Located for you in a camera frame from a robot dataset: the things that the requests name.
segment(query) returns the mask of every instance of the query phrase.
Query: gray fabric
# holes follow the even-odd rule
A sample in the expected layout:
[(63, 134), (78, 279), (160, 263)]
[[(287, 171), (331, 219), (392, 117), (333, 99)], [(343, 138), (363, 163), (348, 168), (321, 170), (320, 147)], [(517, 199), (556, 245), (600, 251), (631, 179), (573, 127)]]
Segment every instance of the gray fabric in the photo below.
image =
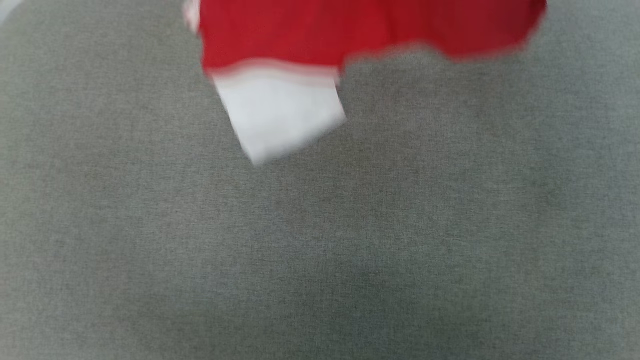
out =
[(640, 359), (640, 10), (350, 66), (253, 168), (179, 0), (0, 27), (0, 359)]

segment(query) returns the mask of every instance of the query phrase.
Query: gray textured background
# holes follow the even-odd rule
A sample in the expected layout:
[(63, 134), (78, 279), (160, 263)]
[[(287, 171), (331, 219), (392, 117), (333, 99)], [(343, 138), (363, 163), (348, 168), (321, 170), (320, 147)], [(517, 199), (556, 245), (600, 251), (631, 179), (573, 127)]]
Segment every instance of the gray textured background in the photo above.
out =
[(0, 359), (640, 359), (640, 4), (350, 67), (243, 156), (179, 0), (0, 27)]

